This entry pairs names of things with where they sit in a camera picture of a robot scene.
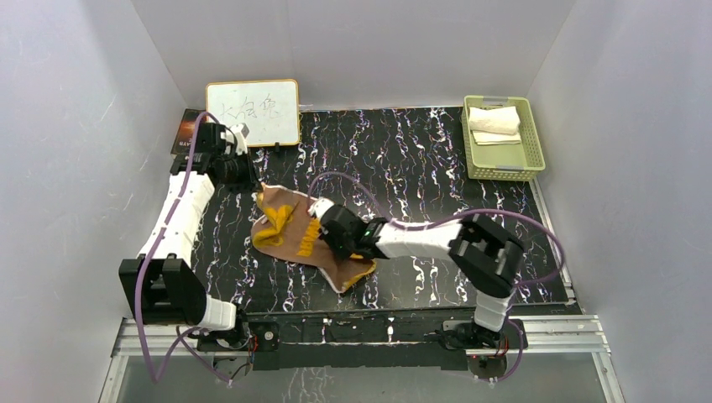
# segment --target green plastic basket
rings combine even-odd
[[[471,107],[481,109],[516,107],[521,121],[519,125],[521,144],[477,145],[472,139],[468,126]],[[526,98],[468,95],[465,97],[462,120],[470,179],[530,181],[546,168],[537,127],[534,125],[531,107]]]

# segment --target whiteboard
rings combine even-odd
[[[245,123],[249,147],[300,142],[299,94],[294,80],[215,82],[205,89],[206,110],[230,127]]]

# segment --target marble tabletop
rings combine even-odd
[[[337,170],[359,179],[390,213],[409,222],[434,221],[468,208],[520,212],[541,220],[530,185],[467,178],[461,108],[314,112],[301,114],[301,144],[254,149],[263,182],[306,192],[318,174]],[[340,178],[327,179],[316,196],[373,217],[372,203]],[[343,311],[474,305],[475,290],[457,267],[435,259],[379,260],[376,271],[342,295],[310,266],[261,254],[249,230],[261,213],[251,196],[219,186],[194,248],[193,268],[208,292],[247,312]],[[526,245],[524,280],[555,267],[546,237],[528,224],[495,218]],[[561,280],[517,291],[518,304],[567,301]]]

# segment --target folded towel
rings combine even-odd
[[[499,134],[499,133],[488,133],[488,132],[472,132],[472,137],[474,137],[474,142],[477,145],[498,145],[498,144],[519,144],[521,143],[521,136],[519,131],[514,134]]]
[[[519,130],[519,115],[516,107],[498,107],[496,109],[469,109],[469,129],[476,132],[514,134]]]
[[[376,263],[358,255],[336,259],[319,239],[319,221],[306,212],[306,195],[283,186],[262,185],[257,207],[264,215],[252,226],[252,244],[269,256],[316,266],[332,290],[346,291],[360,278],[374,272]]]

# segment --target brown towel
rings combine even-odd
[[[283,186],[262,185],[257,206],[264,215],[252,226],[252,244],[263,254],[316,266],[337,293],[373,273],[376,263],[352,255],[337,261],[327,243],[318,239],[319,222],[309,217],[304,193]]]

